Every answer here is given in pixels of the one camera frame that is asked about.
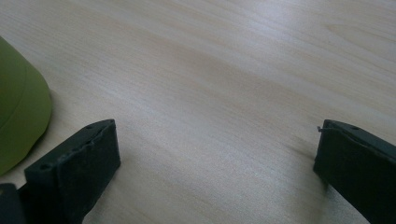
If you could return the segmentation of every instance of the light wood surface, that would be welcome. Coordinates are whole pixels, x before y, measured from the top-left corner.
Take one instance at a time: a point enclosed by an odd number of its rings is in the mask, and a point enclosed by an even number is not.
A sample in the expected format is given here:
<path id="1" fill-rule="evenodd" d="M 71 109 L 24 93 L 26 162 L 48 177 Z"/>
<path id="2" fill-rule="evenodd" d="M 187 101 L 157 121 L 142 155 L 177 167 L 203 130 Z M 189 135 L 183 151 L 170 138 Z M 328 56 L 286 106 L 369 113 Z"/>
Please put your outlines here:
<path id="1" fill-rule="evenodd" d="M 324 119 L 396 144 L 394 0 L 2 0 L 0 35 L 53 100 L 1 183 L 113 118 L 121 168 L 84 223 L 367 223 L 312 166 Z"/>

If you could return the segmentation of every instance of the wooden table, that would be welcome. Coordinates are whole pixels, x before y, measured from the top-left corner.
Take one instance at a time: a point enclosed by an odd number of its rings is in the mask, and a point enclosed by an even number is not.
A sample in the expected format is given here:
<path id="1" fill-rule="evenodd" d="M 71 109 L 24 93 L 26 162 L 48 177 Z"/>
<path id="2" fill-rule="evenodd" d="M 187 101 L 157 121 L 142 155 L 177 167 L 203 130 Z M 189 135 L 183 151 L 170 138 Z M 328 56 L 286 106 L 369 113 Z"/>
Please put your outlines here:
<path id="1" fill-rule="evenodd" d="M 84 223 L 367 223 L 312 171 L 324 119 L 396 144 L 396 2 L 3 0 L 49 129 L 0 182 L 113 118 L 121 168 Z"/>

